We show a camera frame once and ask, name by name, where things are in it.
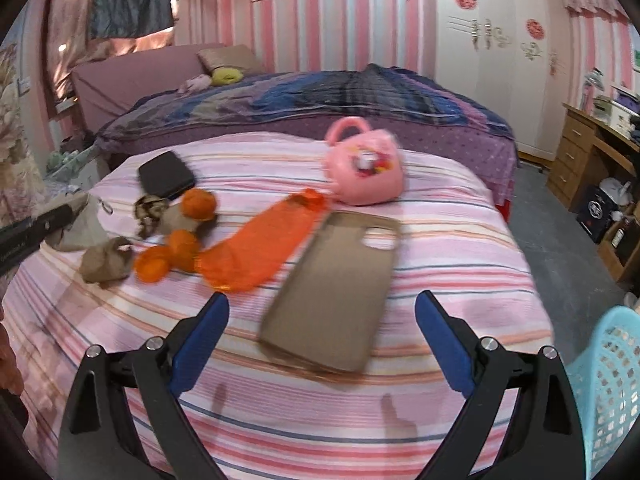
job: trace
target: striped bedsheet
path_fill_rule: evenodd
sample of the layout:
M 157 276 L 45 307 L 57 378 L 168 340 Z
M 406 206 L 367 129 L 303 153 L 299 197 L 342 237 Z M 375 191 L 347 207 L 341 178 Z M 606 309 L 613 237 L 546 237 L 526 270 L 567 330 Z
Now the striped bedsheet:
M 281 134 L 238 134 L 175 146 L 220 202 L 210 240 L 222 240 L 271 203 L 303 187 L 325 189 L 323 142 Z M 114 234 L 133 235 L 138 166 L 133 156 L 92 191 L 111 203 L 100 213 Z M 385 205 L 361 208 L 400 219 L 405 236 L 376 348 L 363 377 L 326 383 L 265 359 L 256 344 L 262 314 L 295 261 L 251 293 L 229 296 L 225 334 L 196 387 L 180 398 L 193 427 L 234 479 L 412 479 L 455 420 L 463 399 L 443 380 L 414 319 L 414 299 L 431 289 L 478 335 L 536 352 L 551 325 L 529 267 L 492 205 L 487 188 L 446 158 L 405 152 L 408 189 Z M 137 348 L 194 316 L 212 291 L 197 276 L 173 273 L 157 285 L 131 276 L 101 288 L 78 275 L 80 253 L 43 246 L 26 260 L 4 299 L 4 322 L 26 377 L 31 412 L 25 438 L 51 472 L 66 396 L 84 350 Z M 151 462 L 166 467 L 136 391 L 129 394 Z M 513 407 L 507 395 L 477 468 L 494 459 Z

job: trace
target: light blue laundry basket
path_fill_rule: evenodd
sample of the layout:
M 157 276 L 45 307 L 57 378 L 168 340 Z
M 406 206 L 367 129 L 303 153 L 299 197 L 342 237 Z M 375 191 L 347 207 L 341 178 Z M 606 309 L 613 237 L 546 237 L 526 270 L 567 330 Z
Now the light blue laundry basket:
M 589 347 L 566 368 L 590 480 L 612 457 L 640 411 L 640 316 L 626 306 L 598 322 Z

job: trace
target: striped wallpaper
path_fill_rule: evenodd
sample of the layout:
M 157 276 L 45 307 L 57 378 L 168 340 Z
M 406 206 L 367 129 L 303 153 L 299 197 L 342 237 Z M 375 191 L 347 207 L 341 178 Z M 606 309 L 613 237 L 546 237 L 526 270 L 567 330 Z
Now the striped wallpaper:
M 180 0 L 176 43 L 246 44 L 275 72 L 398 65 L 433 75 L 436 0 Z
M 635 92 L 633 50 L 630 28 L 625 18 L 615 19 L 601 12 L 571 13 L 573 62 L 569 104 L 580 105 L 584 77 L 594 67 L 602 71 L 608 83 L 625 86 Z

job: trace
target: wardrobe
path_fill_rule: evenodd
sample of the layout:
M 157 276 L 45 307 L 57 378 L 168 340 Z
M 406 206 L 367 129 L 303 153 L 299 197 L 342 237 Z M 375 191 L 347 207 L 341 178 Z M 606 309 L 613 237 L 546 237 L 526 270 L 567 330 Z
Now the wardrobe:
M 553 160 L 569 94 L 562 0 L 437 0 L 436 81 L 513 128 L 521 152 Z

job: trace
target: headboard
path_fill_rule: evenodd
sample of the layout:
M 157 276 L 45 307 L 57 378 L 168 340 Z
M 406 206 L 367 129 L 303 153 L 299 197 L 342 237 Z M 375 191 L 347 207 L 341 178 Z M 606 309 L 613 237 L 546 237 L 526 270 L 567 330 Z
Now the headboard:
M 71 79 L 84 125 L 95 133 L 141 98 L 176 89 L 187 79 L 204 73 L 196 53 L 219 46 L 224 45 L 166 46 L 76 66 Z

